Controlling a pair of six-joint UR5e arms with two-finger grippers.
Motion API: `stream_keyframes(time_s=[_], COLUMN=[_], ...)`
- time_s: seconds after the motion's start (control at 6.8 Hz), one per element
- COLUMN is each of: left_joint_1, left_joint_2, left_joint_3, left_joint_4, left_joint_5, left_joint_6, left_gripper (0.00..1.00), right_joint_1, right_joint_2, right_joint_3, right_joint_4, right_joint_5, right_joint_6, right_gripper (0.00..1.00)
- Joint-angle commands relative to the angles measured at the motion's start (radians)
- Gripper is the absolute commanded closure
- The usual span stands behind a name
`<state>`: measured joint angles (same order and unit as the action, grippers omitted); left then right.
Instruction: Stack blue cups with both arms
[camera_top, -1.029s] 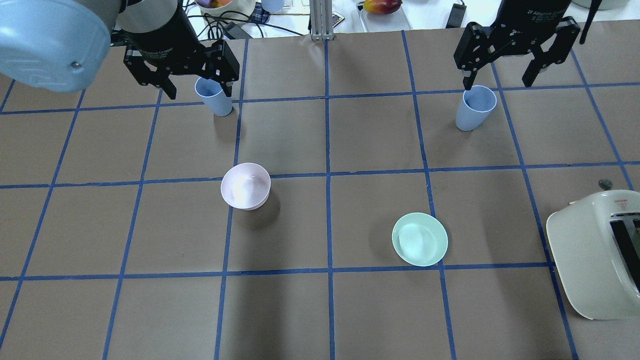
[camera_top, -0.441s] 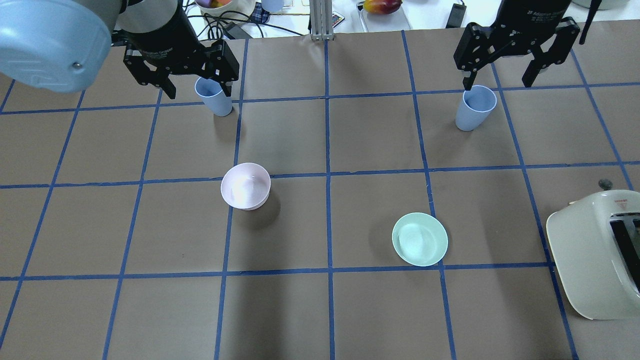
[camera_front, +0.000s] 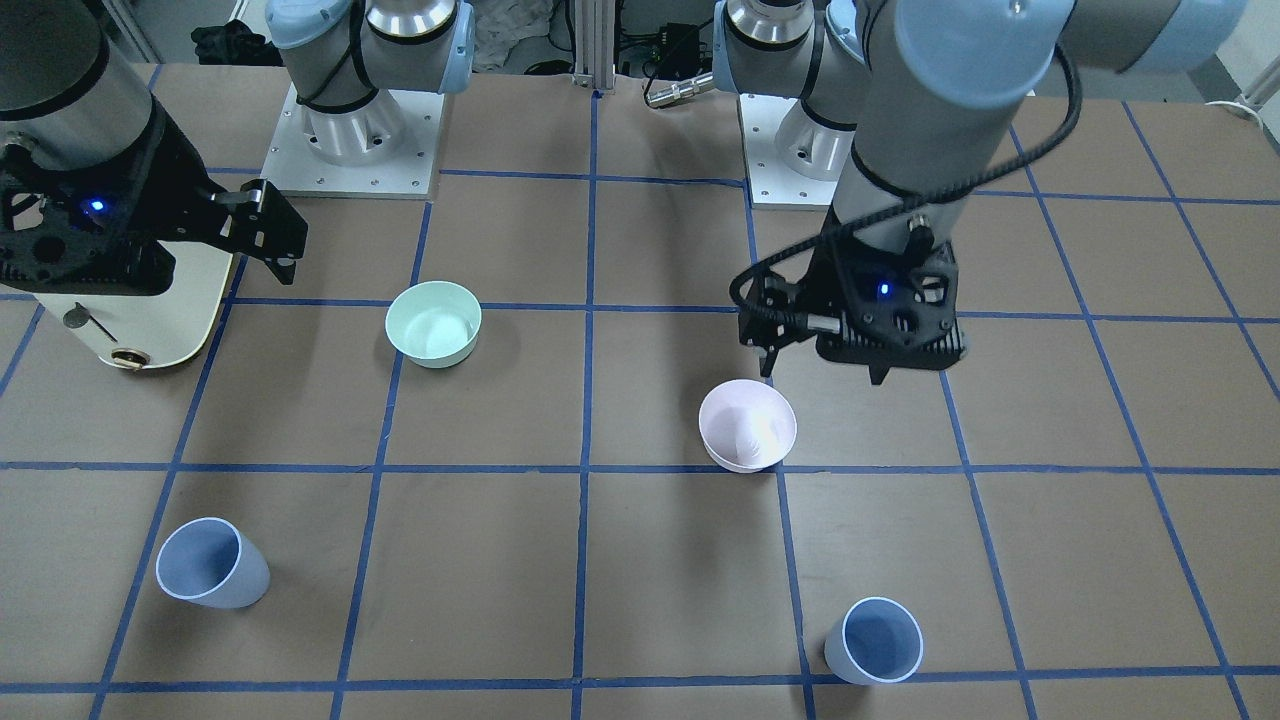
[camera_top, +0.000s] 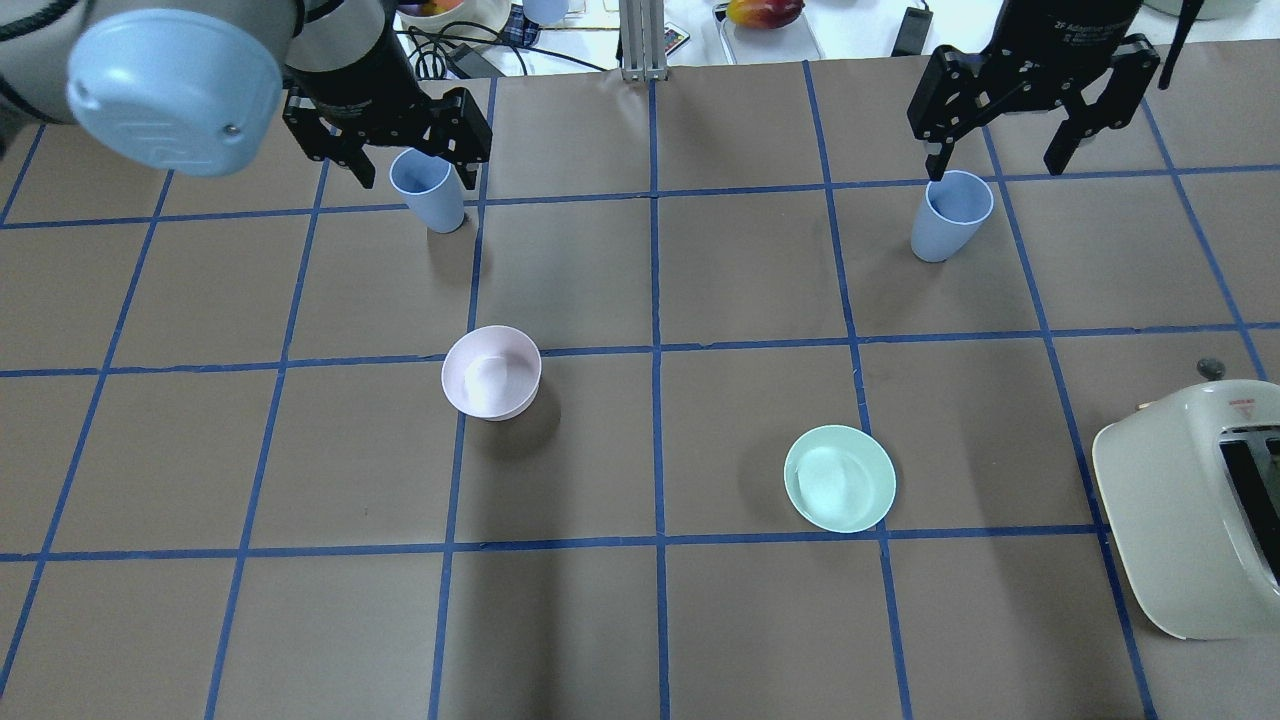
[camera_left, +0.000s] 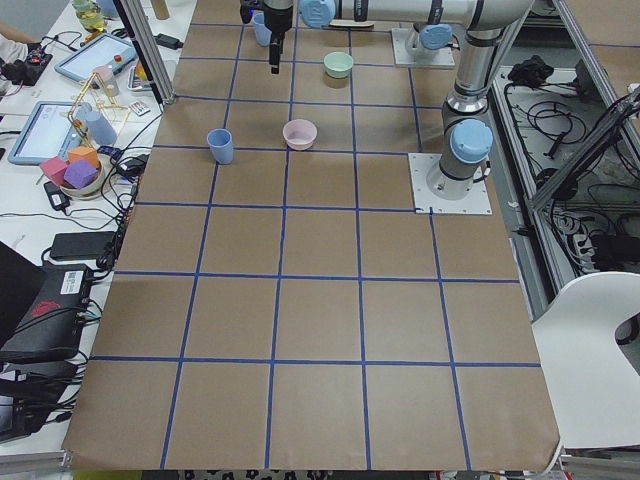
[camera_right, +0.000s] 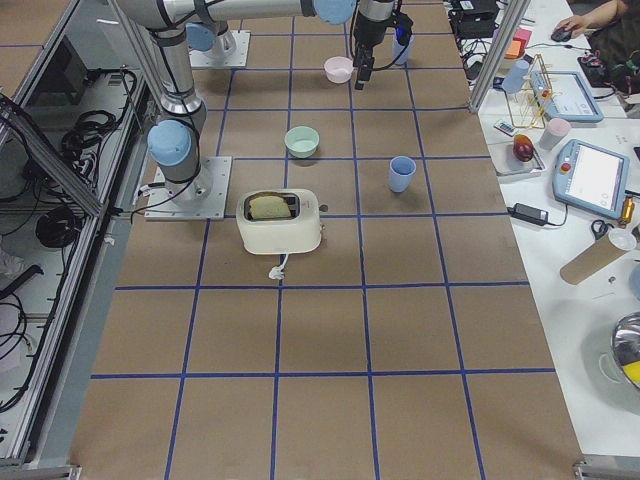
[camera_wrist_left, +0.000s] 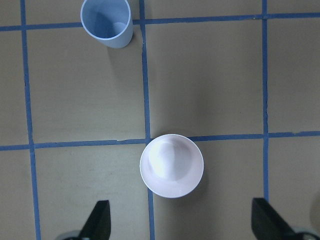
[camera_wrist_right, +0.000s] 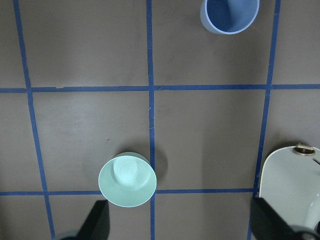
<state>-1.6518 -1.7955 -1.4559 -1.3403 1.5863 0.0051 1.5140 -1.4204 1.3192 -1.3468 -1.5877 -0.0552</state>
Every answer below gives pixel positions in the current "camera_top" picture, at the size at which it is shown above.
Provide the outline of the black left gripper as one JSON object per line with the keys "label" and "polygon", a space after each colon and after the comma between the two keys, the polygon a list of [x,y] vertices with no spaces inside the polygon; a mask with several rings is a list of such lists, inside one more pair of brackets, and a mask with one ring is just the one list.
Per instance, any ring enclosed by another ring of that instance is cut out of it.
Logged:
{"label": "black left gripper", "polygon": [[361,28],[305,26],[285,55],[282,119],[302,151],[369,176],[365,146],[416,149],[452,163],[477,188],[493,131],[465,87],[433,97],[420,86],[389,20]]}

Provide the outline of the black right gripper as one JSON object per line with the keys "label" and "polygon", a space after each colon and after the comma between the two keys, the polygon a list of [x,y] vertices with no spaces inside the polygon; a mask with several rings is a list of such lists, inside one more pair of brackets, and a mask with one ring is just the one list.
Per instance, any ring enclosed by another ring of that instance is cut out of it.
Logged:
{"label": "black right gripper", "polygon": [[1105,128],[1126,126],[1161,63],[1130,27],[1138,1],[1005,1],[978,53],[940,45],[908,105],[925,141],[925,173],[941,182],[955,141],[1006,113],[1064,108],[1043,161],[1061,176]]}

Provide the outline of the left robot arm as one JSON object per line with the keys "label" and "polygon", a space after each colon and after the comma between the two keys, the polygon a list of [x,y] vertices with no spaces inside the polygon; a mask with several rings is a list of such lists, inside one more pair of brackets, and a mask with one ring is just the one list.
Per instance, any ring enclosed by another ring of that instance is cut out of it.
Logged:
{"label": "left robot arm", "polygon": [[448,161],[472,188],[492,127],[472,95],[429,96],[384,1],[5,1],[3,147],[78,126],[145,167],[243,170],[275,118],[365,188],[366,147]]}

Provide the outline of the blue cup near right arm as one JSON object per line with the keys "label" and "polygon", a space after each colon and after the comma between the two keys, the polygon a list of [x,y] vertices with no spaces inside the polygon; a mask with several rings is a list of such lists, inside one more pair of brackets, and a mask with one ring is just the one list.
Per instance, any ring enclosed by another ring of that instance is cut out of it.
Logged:
{"label": "blue cup near right arm", "polygon": [[924,263],[943,263],[959,252],[989,219],[995,195],[982,177],[947,170],[925,184],[911,227],[910,250]]}

